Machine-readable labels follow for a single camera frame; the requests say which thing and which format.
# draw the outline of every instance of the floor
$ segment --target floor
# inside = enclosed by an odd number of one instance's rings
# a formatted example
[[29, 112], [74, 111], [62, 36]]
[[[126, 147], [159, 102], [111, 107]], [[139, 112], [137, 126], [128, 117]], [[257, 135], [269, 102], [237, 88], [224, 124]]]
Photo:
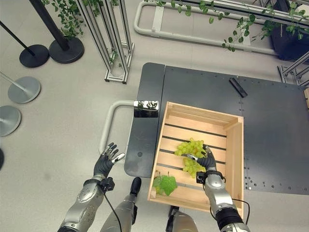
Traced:
[[[59, 64], [51, 58], [35, 69], [23, 67], [18, 60], [23, 48], [0, 30], [0, 69], [12, 79], [22, 76], [37, 78], [42, 90], [32, 102], [19, 105], [7, 97], [9, 83], [0, 80], [0, 105], [12, 105], [22, 113], [19, 128], [1, 138], [5, 163], [0, 171], [1, 231], [57, 231], [66, 211], [74, 203], [83, 182], [92, 175], [98, 158], [98, 144], [104, 118], [110, 104], [120, 99], [134, 100], [137, 95], [143, 64], [156, 62], [190, 69], [228, 73], [279, 81], [277, 65], [289, 65], [274, 56], [236, 51], [178, 41], [161, 40], [137, 34], [133, 29], [135, 11], [140, 0], [126, 1], [134, 57], [127, 85], [106, 83], [103, 62], [87, 28], [80, 39], [85, 46], [83, 57], [72, 64]], [[50, 14], [59, 25], [53, 8]], [[141, 16], [140, 26], [150, 27], [154, 9], [148, 7]], [[186, 18], [175, 11], [165, 11], [163, 30], [171, 30], [222, 39], [229, 35], [232, 20], [213, 25], [202, 24], [200, 15]], [[0, 2], [0, 20], [25, 44], [49, 47], [54, 40], [28, 1]], [[269, 46], [269, 41], [259, 42]], [[110, 141], [125, 151], [132, 110], [116, 111]], [[128, 193], [133, 177], [124, 172], [124, 162], [110, 173], [116, 183], [108, 193], [116, 206]], [[163, 232], [169, 206], [146, 200], [149, 179], [142, 180], [138, 198], [138, 218], [133, 232]], [[309, 227], [309, 196], [245, 191], [251, 204], [251, 231], [294, 232]], [[90, 232], [99, 231], [111, 212], [106, 201], [97, 211]], [[184, 209], [191, 215], [199, 231], [218, 231], [210, 214]]]

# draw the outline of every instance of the gray stand base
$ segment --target gray stand base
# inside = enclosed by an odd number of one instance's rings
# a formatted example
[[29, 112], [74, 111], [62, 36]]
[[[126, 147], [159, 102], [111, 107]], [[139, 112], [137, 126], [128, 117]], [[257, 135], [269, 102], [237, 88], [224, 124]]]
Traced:
[[14, 84], [11, 84], [11, 86], [9, 87], [8, 96], [10, 100], [18, 104], [32, 101], [37, 97], [41, 90], [40, 82], [31, 76], [21, 77], [15, 82], [17, 82], [26, 89], [26, 91], [23, 91]]
[[21, 120], [20, 111], [12, 106], [0, 107], [0, 137], [12, 133], [19, 126]]

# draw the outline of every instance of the black shoe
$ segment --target black shoe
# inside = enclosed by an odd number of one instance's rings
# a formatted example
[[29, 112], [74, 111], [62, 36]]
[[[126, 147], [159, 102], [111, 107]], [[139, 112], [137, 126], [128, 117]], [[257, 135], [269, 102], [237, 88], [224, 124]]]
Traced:
[[141, 179], [139, 177], [135, 177], [132, 181], [130, 194], [133, 194], [137, 197], [137, 194], [140, 191]]

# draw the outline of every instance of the hanging plant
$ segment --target hanging plant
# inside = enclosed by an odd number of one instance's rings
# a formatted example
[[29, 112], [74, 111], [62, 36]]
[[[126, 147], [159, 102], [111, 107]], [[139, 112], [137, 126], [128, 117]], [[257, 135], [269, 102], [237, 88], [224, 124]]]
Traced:
[[[161, 1], [161, 0], [144, 0], [144, 1], [145, 2], [149, 2], [149, 1], [150, 2], [156, 2], [157, 6], [164, 6], [166, 4], [164, 1]], [[178, 5], [177, 10], [178, 10], [179, 13], [181, 13], [183, 11], [182, 6], [184, 4], [182, 4], [181, 0], [179, 2], [180, 3], [177, 4]], [[173, 8], [176, 8], [176, 3], [175, 3], [174, 0], [172, 0], [170, 2], [170, 4]], [[191, 15], [191, 6], [189, 6], [189, 5], [185, 5], [185, 6], [186, 6], [185, 15], [190, 16]], [[205, 14], [205, 15], [207, 14], [208, 10], [212, 10], [213, 12], [216, 13], [216, 16], [217, 16], [219, 21], [224, 16], [229, 15], [228, 12], [221, 12], [221, 11], [216, 10], [215, 7], [214, 7], [214, 1], [213, 0], [211, 1], [210, 4], [207, 4], [204, 0], [202, 0], [199, 3], [199, 8], [202, 10], [202, 13]], [[288, 25], [286, 27], [286, 31], [288, 33], [291, 33], [292, 35], [297, 33], [298, 39], [301, 40], [304, 36], [304, 33], [309, 32], [309, 30], [308, 29], [302, 29], [299, 26], [299, 23], [302, 20], [307, 19], [309, 17], [309, 15], [305, 15], [305, 10], [301, 10], [299, 12], [296, 12], [296, 8], [297, 8], [297, 4], [295, 2], [291, 2], [290, 3], [289, 16], [290, 16], [290, 20], [291, 20], [292, 24]], [[274, 17], [275, 12], [274, 12], [273, 5], [272, 4], [267, 5], [266, 9], [264, 9], [261, 13], [262, 14], [270, 13]], [[295, 15], [300, 16], [301, 18], [299, 20], [295, 20], [294, 19]], [[250, 14], [247, 17], [241, 17], [239, 19], [239, 21], [237, 22], [236, 28], [233, 30], [233, 33], [232, 33], [233, 35], [228, 37], [227, 39], [224, 39], [224, 43], [222, 43], [222, 47], [228, 49], [229, 51], [235, 52], [234, 43], [235, 42], [242, 43], [244, 41], [244, 37], [249, 36], [250, 26], [255, 22], [255, 20], [256, 20], [256, 18], [255, 18], [255, 15], [253, 15], [253, 14]], [[214, 23], [214, 17], [210, 16], [209, 23], [210, 24]], [[265, 37], [270, 36], [272, 31], [276, 27], [281, 27], [281, 30], [282, 30], [282, 24], [281, 23], [273, 22], [272, 20], [265, 20], [264, 26], [262, 27], [262, 31], [259, 34], [254, 35], [252, 37], [251, 42], [255, 41], [257, 38], [260, 38], [260, 40], [262, 40]]]
[[[84, 20], [79, 12], [75, 0], [41, 0], [43, 5], [52, 4], [55, 8], [55, 12], [59, 12], [58, 17], [61, 18], [61, 24], [63, 25], [60, 30], [69, 38], [76, 37], [79, 34], [83, 34]], [[103, 5], [102, 0], [83, 0], [83, 4], [88, 6], [90, 4], [95, 16], [100, 14], [98, 6]], [[114, 6], [118, 5], [118, 0], [112, 0]]]

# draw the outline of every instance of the green grapes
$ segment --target green grapes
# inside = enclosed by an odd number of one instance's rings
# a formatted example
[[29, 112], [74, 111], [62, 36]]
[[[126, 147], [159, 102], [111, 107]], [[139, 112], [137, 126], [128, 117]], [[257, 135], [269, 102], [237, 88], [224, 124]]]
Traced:
[[[175, 155], [181, 156], [182, 154], [190, 153], [197, 158], [202, 158], [204, 155], [201, 152], [205, 152], [203, 149], [204, 141], [195, 141], [193, 138], [190, 138], [189, 142], [183, 142], [177, 146], [177, 151], [174, 152]], [[199, 171], [206, 171], [204, 167], [199, 165], [197, 162], [190, 158], [183, 158], [184, 163], [184, 172], [188, 172], [192, 178], [196, 177], [196, 173]]]

